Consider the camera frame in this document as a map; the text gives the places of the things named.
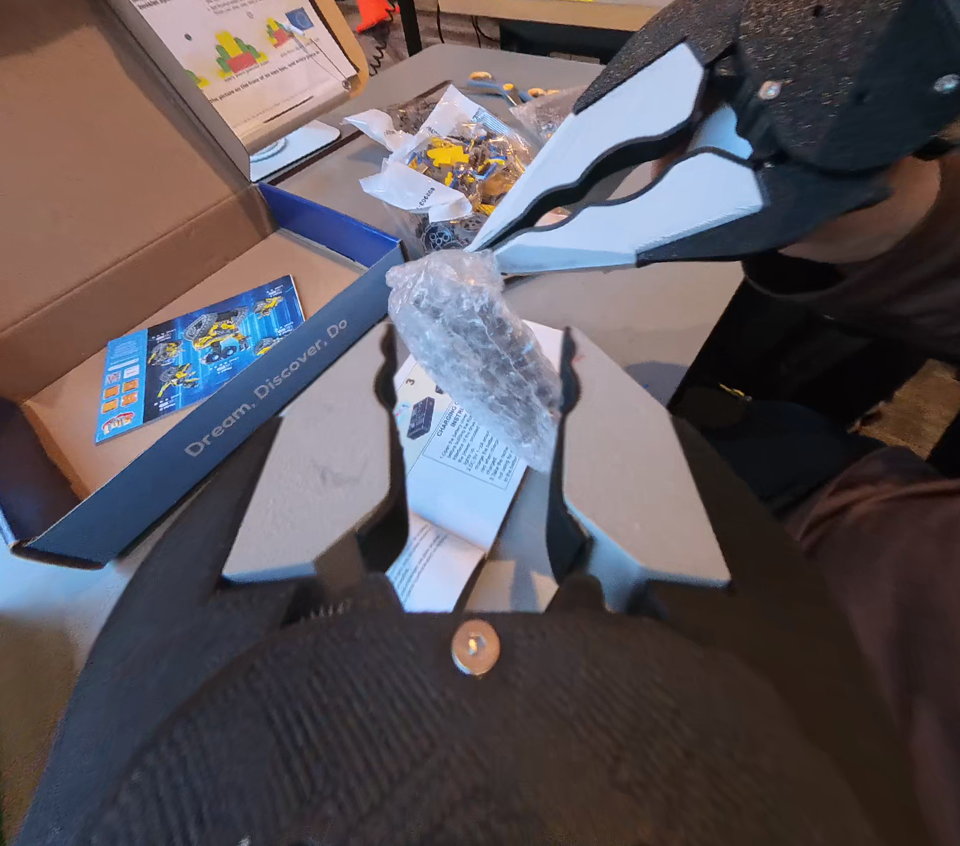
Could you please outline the orange grey scissors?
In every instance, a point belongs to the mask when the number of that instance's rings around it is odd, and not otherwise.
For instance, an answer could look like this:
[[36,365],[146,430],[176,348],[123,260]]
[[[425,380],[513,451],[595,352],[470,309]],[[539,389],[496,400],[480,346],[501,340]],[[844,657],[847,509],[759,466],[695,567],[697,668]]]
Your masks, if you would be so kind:
[[558,95],[558,89],[544,89],[541,87],[522,88],[513,83],[501,82],[488,71],[474,71],[460,86],[464,93],[475,95],[489,95],[504,99],[513,106],[523,106],[536,99]]

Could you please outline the person's right forearm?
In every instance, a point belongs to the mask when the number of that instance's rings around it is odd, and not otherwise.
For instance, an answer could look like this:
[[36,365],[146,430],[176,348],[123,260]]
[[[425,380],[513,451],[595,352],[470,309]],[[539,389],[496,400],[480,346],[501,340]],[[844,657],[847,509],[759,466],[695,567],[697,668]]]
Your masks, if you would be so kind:
[[959,364],[958,205],[936,204],[889,252],[845,266],[778,252],[747,258],[751,285],[861,332]]

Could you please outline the clear bag grey tracks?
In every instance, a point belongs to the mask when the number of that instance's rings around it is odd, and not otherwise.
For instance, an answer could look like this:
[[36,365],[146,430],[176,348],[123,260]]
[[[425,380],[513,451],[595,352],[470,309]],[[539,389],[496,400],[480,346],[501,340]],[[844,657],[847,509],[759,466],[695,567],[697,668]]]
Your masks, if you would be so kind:
[[551,470],[562,384],[507,304],[490,251],[433,252],[386,274],[390,320],[414,359],[535,471]]

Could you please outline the blue cardboard box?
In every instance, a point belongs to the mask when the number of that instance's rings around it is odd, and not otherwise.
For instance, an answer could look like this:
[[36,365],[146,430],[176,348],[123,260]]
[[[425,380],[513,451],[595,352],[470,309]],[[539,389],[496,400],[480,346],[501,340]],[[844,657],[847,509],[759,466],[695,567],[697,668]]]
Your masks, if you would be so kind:
[[[2,485],[41,505],[39,520],[2,509],[2,543],[22,559],[101,568],[124,554],[213,468],[386,314],[395,240],[230,165],[174,85],[107,0],[2,0],[2,399],[26,422],[3,454]],[[93,444],[92,368],[107,341],[221,272],[266,269],[290,219],[287,255],[326,286],[338,259],[367,271],[253,368],[225,406],[154,434]]]

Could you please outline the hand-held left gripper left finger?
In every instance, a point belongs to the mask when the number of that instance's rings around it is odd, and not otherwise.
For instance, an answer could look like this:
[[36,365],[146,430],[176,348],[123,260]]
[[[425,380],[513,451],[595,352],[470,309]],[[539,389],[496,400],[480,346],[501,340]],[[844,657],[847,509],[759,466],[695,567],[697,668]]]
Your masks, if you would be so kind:
[[352,534],[370,568],[393,564],[409,535],[396,349],[390,324],[377,324],[285,407],[225,579],[309,576]]

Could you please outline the clear bag dark wheels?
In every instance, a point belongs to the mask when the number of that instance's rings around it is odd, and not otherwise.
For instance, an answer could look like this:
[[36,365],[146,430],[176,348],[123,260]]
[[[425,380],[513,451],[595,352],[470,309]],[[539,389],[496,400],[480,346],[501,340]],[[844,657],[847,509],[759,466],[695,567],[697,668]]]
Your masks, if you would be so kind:
[[424,220],[416,232],[416,239],[425,253],[463,250],[474,241],[485,222],[486,217],[479,213],[454,220]]

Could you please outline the grey desk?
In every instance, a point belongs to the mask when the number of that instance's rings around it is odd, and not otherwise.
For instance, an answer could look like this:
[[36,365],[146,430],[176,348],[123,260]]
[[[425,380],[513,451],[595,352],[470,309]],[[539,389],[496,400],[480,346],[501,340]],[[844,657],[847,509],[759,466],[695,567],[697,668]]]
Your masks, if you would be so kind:
[[[546,88],[584,87],[599,66],[474,47],[436,45],[369,81],[354,107],[384,108],[450,80],[485,70],[502,82]],[[382,207],[359,188],[379,167],[379,148],[362,135],[280,183],[281,189],[387,228]],[[510,284],[510,303],[526,318],[580,329],[662,404],[669,401],[741,281],[738,266],[664,265],[619,272],[565,273]],[[520,489],[501,537],[467,601],[481,611],[540,612],[556,589],[546,552],[536,549],[534,522],[546,509],[546,480]],[[129,576],[150,549],[145,541],[104,569],[40,564],[2,551],[2,639],[21,636],[42,652],[61,651],[69,670],[81,665]]]

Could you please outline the blue-cover instruction booklet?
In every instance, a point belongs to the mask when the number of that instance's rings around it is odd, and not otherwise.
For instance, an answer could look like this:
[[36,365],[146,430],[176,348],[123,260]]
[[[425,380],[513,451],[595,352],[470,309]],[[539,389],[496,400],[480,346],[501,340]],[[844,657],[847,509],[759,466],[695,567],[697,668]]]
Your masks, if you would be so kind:
[[387,576],[406,612],[451,612],[485,563],[528,467],[412,356],[394,389],[409,538]]

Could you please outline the person's right hand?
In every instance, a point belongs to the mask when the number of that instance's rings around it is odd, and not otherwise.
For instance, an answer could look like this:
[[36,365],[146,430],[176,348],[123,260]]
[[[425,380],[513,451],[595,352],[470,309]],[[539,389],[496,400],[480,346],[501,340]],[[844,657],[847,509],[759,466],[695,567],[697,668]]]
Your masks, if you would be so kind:
[[943,168],[957,164],[958,159],[958,151],[953,151],[937,159],[901,160],[886,175],[890,193],[883,202],[845,214],[779,253],[842,266],[889,252],[930,213],[940,194]]

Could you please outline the thin blue printed leaflet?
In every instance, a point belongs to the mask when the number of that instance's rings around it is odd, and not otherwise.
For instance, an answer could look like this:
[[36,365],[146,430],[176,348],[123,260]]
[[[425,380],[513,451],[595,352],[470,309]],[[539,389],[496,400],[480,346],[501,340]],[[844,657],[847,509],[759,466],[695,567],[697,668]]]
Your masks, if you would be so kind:
[[286,275],[110,340],[95,444],[204,401],[305,320]]

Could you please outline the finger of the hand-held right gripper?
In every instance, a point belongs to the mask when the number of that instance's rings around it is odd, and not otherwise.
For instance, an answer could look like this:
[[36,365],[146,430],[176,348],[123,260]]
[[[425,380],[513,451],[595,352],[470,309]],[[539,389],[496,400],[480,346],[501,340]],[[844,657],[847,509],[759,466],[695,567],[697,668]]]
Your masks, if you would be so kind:
[[640,191],[605,199],[595,193],[602,180],[577,204],[552,209],[533,228],[491,249],[500,271],[530,275],[630,268],[643,264],[642,255],[657,248],[757,214],[764,203],[747,163],[752,148],[737,137],[736,123],[729,106],[717,106],[697,124],[692,138],[684,139],[689,121],[656,148],[652,159],[623,169],[648,165],[678,142],[678,158]]
[[702,62],[682,43],[572,112],[468,249],[493,249],[552,209],[577,204],[610,175],[652,159],[690,121],[705,76]]

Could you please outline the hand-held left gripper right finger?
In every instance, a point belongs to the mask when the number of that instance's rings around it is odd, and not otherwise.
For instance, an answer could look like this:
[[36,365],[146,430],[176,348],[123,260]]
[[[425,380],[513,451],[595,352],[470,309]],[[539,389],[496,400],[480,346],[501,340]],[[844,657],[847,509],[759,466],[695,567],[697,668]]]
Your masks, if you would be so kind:
[[573,546],[550,526],[557,582],[582,569],[614,612],[652,581],[726,588],[731,573],[666,407],[575,328],[563,334],[560,372],[551,484]]

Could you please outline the clear bag yellow blue parts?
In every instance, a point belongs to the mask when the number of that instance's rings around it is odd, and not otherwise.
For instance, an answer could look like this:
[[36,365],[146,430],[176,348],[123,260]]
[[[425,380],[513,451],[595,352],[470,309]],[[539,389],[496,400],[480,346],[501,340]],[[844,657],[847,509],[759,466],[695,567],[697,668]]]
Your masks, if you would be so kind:
[[519,128],[452,84],[342,122],[382,148],[379,171],[360,185],[385,207],[412,258],[426,254],[417,240],[424,220],[479,213],[487,222],[539,151]]

